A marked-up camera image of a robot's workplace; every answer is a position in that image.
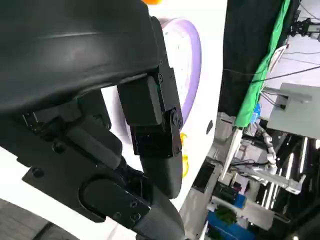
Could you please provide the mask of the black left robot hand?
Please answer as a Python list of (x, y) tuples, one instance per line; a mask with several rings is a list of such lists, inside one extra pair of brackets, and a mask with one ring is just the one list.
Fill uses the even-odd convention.
[(1, 1), (0, 145), (24, 182), (96, 223), (182, 240), (182, 126), (143, 1)]

